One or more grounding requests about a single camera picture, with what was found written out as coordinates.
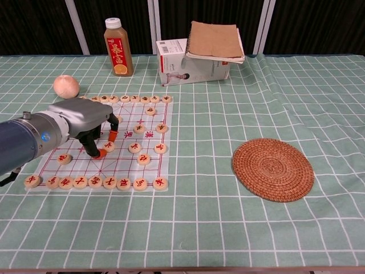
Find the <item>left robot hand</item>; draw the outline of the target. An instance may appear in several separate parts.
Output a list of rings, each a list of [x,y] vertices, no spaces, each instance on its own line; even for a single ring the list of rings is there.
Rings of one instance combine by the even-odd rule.
[[[101,159],[107,154],[106,150],[97,148],[95,144],[95,140],[101,136],[102,123],[110,124],[110,142],[114,142],[117,137],[119,120],[113,114],[113,108],[107,104],[71,98],[49,105],[48,110],[66,120],[69,136],[77,139],[86,153],[94,159]]]

